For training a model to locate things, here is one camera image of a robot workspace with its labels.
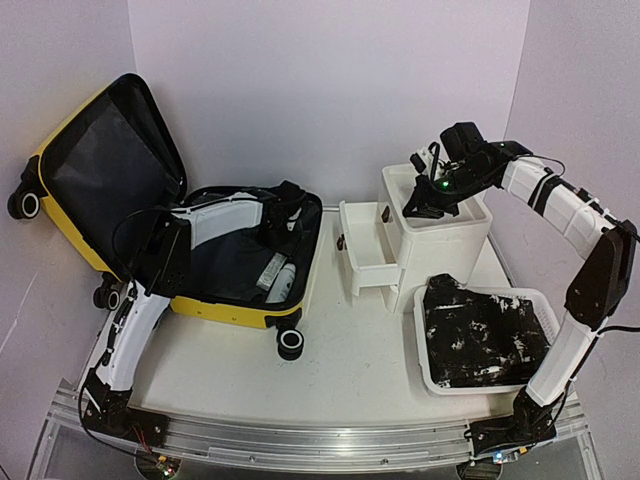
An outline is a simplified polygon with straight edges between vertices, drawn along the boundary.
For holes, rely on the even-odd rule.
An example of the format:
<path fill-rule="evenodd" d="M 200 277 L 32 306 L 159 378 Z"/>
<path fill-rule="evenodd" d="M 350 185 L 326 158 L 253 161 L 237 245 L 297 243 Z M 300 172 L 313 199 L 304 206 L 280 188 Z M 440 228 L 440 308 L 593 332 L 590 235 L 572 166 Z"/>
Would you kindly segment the white cosmetic tube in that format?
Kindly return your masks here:
<path fill-rule="evenodd" d="M 286 261 L 286 256 L 275 253 L 259 275 L 256 286 L 264 291 L 269 291 Z"/>

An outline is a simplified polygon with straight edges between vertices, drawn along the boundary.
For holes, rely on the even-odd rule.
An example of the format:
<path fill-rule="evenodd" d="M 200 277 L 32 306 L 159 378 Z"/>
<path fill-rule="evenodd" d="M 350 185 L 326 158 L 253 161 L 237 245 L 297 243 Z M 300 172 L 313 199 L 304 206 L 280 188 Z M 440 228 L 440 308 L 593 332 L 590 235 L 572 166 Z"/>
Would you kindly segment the white drawer cabinet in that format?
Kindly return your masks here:
<path fill-rule="evenodd" d="M 489 233 L 493 216 L 471 197 L 457 216 L 406 218 L 417 173 L 409 165 L 382 169 L 378 199 L 339 204 L 342 256 L 347 291 L 352 297 L 377 289 L 391 313 L 413 309 L 415 290 L 432 276 L 446 273 L 466 284 Z"/>

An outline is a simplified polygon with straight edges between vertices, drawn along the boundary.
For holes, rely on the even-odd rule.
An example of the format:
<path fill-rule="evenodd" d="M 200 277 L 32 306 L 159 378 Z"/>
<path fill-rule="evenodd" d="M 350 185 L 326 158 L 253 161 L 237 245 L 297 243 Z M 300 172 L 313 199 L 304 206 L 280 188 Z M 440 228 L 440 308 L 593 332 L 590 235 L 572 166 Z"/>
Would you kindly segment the white bottle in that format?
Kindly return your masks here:
<path fill-rule="evenodd" d="M 296 277 L 296 267 L 293 263 L 287 263 L 278 273 L 265 300 L 267 304 L 284 302 L 293 286 Z"/>

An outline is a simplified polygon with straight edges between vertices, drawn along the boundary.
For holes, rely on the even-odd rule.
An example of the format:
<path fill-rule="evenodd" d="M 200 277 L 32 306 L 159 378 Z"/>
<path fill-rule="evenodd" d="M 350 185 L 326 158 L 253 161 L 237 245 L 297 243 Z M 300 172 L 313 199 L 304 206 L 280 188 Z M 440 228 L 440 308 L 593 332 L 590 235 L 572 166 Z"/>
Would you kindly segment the yellow cartoon print suitcase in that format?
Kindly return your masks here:
<path fill-rule="evenodd" d="M 102 284 L 112 278 L 123 290 L 109 243 L 118 218 L 179 204 L 195 191 L 149 87 L 130 73 L 89 99 L 29 158 L 7 210 L 17 220 L 45 212 Z"/>

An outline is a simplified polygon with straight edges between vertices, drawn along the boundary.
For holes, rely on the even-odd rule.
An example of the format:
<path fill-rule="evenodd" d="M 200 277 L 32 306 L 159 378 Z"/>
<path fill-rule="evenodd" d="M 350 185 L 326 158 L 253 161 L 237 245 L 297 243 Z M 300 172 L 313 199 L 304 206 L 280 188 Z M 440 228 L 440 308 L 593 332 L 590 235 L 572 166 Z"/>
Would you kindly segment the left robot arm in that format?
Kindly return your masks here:
<path fill-rule="evenodd" d="M 322 204 L 291 182 L 201 188 L 176 205 L 118 218 L 109 243 L 123 290 L 106 278 L 95 304 L 114 311 L 105 348 L 79 392 L 90 435 L 158 446 L 168 419 L 133 409 L 135 372 L 167 311 L 276 332 L 279 356 L 298 359 L 298 329 Z"/>

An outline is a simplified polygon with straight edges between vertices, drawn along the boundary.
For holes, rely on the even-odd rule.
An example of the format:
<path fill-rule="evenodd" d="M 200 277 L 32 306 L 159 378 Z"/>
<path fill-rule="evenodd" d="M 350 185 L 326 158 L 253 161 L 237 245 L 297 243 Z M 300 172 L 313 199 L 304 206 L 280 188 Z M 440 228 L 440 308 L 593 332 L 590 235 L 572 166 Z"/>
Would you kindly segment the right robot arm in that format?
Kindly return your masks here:
<path fill-rule="evenodd" d="M 470 426 L 473 455 L 502 455 L 552 439 L 572 382 L 626 295 L 639 236 L 598 198 L 550 168 L 552 158 L 515 141 L 440 140 L 410 161 L 417 172 L 410 207 L 431 218 L 451 214 L 490 187 L 526 203 L 573 248 L 581 264 L 565 290 L 559 333 L 506 417 Z"/>

